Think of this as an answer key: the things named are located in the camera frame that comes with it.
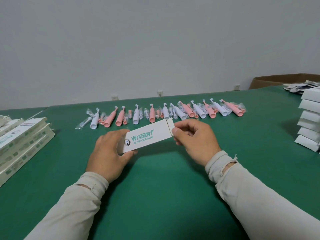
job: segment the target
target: hand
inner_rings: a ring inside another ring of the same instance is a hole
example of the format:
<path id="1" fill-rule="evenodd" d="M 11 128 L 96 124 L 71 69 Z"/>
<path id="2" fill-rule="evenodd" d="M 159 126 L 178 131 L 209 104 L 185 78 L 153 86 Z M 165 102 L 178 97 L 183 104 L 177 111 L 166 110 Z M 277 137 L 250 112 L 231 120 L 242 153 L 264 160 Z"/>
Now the hand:
<path id="1" fill-rule="evenodd" d="M 85 171 L 98 173 L 109 183 L 117 179 L 130 158 L 138 153 L 137 151 L 130 151 L 122 156 L 117 153 L 119 140 L 129 131 L 128 129 L 120 129 L 100 136 L 93 153 L 90 155 Z"/>
<path id="2" fill-rule="evenodd" d="M 192 159 L 202 165 L 219 151 L 218 141 L 210 125 L 195 119 L 176 122 L 172 129 L 174 140 L 177 145 L 183 145 Z"/>

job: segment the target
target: sleeve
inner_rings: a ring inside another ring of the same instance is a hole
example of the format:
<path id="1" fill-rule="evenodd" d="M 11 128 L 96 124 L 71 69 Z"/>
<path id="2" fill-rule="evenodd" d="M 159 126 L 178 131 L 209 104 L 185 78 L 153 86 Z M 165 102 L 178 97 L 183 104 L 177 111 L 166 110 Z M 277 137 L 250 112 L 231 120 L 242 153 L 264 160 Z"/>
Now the sleeve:
<path id="1" fill-rule="evenodd" d="M 79 186 L 83 184 L 90 189 Z M 81 240 L 87 239 L 98 212 L 108 181 L 94 172 L 84 173 L 29 233 L 25 240 Z"/>
<path id="2" fill-rule="evenodd" d="M 222 173 L 230 162 L 237 162 Z M 206 165 L 209 179 L 251 240 L 319 239 L 320 221 L 254 177 L 237 158 L 218 152 Z"/>

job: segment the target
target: gray wall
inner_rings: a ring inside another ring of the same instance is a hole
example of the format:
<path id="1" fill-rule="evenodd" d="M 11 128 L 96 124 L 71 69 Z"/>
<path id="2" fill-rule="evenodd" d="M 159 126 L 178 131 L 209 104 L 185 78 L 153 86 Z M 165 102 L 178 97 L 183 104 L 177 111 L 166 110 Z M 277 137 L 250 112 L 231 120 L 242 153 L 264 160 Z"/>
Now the gray wall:
<path id="1" fill-rule="evenodd" d="M 320 74 L 320 0 L 0 0 L 0 109 Z"/>

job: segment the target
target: green tabletop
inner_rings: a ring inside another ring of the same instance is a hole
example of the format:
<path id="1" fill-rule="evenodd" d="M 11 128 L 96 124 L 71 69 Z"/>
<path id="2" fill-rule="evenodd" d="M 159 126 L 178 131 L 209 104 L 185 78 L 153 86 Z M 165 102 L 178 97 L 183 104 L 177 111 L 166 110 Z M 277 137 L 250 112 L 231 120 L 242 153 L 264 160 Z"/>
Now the green tabletop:
<path id="1" fill-rule="evenodd" d="M 203 119 L 223 150 L 267 186 L 320 219 L 320 155 L 294 143 L 301 97 L 281 87 L 211 94 L 52 106 L 41 113 L 57 135 L 0 188 L 3 239 L 23 239 L 84 172 L 96 139 L 108 131 L 149 124 L 75 129 L 86 109 L 155 107 L 179 100 L 243 102 L 247 113 Z M 102 198 L 89 239 L 247 239 L 204 168 L 172 138 L 139 149 Z"/>
<path id="2" fill-rule="evenodd" d="M 25 120 L 34 116 L 35 114 L 45 110 L 47 107 L 39 107 L 39 108 L 21 108 L 21 109 L 7 109 L 7 110 L 0 110 L 0 115 L 7 116 L 9 115 L 11 119 L 20 119 L 24 118 Z"/>

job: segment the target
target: sleeve cuff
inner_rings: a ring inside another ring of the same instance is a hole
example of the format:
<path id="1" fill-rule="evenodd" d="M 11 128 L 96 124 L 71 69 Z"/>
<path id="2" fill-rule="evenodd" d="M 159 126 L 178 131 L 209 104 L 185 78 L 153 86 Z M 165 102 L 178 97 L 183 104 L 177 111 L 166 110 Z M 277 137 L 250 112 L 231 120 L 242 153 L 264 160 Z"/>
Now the sleeve cuff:
<path id="1" fill-rule="evenodd" d="M 91 189 L 91 192 L 99 199 L 102 198 L 109 186 L 109 182 L 100 174 L 95 172 L 85 172 L 82 174 L 78 181 L 74 183 L 74 185 L 78 184 L 88 186 Z"/>
<path id="2" fill-rule="evenodd" d="M 231 162 L 238 162 L 237 158 L 234 159 L 228 156 L 225 151 L 219 151 L 216 153 L 205 166 L 205 171 L 209 176 L 209 179 L 215 183 L 218 183 L 219 179 L 223 176 L 223 169 L 227 164 Z"/>

